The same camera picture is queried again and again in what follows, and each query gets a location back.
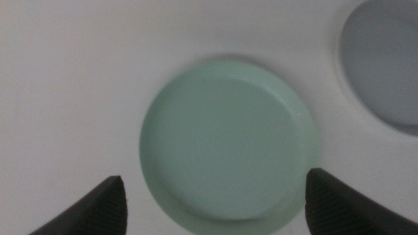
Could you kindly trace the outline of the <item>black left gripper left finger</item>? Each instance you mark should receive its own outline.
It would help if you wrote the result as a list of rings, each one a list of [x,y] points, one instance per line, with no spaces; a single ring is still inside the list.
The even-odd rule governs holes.
[[[121,176],[110,176],[31,235],[125,235],[127,199]]]

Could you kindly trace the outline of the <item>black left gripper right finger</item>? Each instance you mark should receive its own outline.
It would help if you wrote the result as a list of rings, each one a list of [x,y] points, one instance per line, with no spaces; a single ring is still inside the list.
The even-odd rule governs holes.
[[[417,223],[374,202],[321,168],[306,176],[305,218],[311,234],[417,235]]]

